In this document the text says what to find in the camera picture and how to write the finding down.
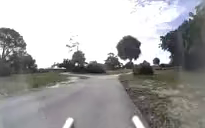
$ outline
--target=grassy shoulder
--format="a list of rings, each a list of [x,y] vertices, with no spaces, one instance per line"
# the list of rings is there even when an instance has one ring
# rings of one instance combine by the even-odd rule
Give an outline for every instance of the grassy shoulder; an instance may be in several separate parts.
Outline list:
[[[151,128],[205,127],[205,73],[161,70],[119,80]]]
[[[57,72],[19,74],[9,77],[0,77],[0,96],[9,96],[11,94],[28,91],[32,88],[52,86],[57,82],[69,80],[69,75],[62,75]]]
[[[30,88],[39,88],[42,86],[51,86],[57,82],[67,81],[68,76],[60,73],[49,72],[49,73],[37,73],[27,75],[26,82]]]

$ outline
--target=vegetation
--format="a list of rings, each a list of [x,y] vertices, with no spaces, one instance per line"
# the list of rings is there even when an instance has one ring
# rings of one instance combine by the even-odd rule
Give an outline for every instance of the vegetation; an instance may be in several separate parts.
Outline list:
[[[55,85],[57,82],[67,81],[66,75],[59,73],[49,72],[49,73],[36,73],[28,75],[27,84],[30,88],[39,88],[42,86]]]
[[[105,60],[105,65],[109,70],[116,70],[121,68],[121,63],[118,60],[118,57],[114,53],[109,53],[107,59]]]
[[[27,53],[23,37],[14,29],[0,28],[0,76],[36,70],[37,65]]]
[[[127,62],[124,65],[124,68],[126,68],[126,69],[133,69],[133,67],[134,67],[134,63],[133,62]]]
[[[139,65],[135,65],[133,68],[134,75],[153,75],[153,68],[147,61]]]
[[[88,73],[105,73],[105,69],[102,64],[97,62],[91,62],[86,66],[86,71]]]
[[[160,64],[160,59],[159,58],[154,58],[153,59],[153,64],[155,64],[155,65],[159,65]]]
[[[75,67],[75,64],[72,60],[64,59],[62,63],[58,64],[59,68],[65,68],[67,71],[72,71],[72,69]]]
[[[86,58],[82,51],[76,51],[72,55],[72,62],[75,64],[75,66],[84,66],[85,60]]]
[[[176,30],[161,36],[160,47],[171,53],[171,64],[194,70],[205,66],[205,1]]]
[[[0,77],[0,95],[11,96],[32,88],[52,86],[56,82],[67,81],[68,77],[68,75],[60,75],[56,72],[15,74],[8,77]]]
[[[133,59],[138,59],[141,54],[140,46],[141,42],[136,38],[125,36],[117,44],[118,56],[123,60],[129,59],[132,62]]]

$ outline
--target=green grass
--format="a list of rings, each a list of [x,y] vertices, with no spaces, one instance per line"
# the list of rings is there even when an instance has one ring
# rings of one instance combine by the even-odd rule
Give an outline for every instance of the green grass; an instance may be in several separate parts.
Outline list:
[[[51,86],[56,82],[66,81],[67,76],[61,75],[59,73],[49,72],[49,73],[38,73],[27,76],[27,83],[30,88],[39,88],[42,86]]]
[[[28,91],[31,88],[51,86],[56,82],[68,80],[68,77],[68,75],[61,75],[55,72],[0,77],[0,96],[9,96],[22,91]]]

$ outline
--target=asphalt road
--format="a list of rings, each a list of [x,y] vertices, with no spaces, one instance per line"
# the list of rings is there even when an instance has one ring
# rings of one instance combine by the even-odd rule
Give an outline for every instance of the asphalt road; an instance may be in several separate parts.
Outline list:
[[[98,76],[0,101],[0,128],[134,128],[135,110],[117,77]]]

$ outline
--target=tree canopy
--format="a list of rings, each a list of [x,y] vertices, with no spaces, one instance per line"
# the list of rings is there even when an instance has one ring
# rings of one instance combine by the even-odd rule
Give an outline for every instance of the tree canopy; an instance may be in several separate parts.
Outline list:
[[[121,67],[121,63],[118,60],[118,57],[114,53],[108,53],[108,57],[105,60],[105,65],[108,69],[114,70]]]
[[[176,30],[161,36],[160,47],[171,53],[171,63],[186,69],[205,66],[205,2]]]
[[[141,54],[140,46],[141,42],[136,38],[125,36],[117,44],[118,56],[123,60],[137,60]]]
[[[85,64],[85,55],[82,51],[76,51],[72,55],[72,62],[77,64],[78,66],[83,66]]]
[[[23,37],[14,29],[0,28],[1,59],[8,60],[15,53],[25,54],[26,43]]]
[[[160,64],[160,59],[159,58],[154,58],[153,59],[153,64],[159,65]]]

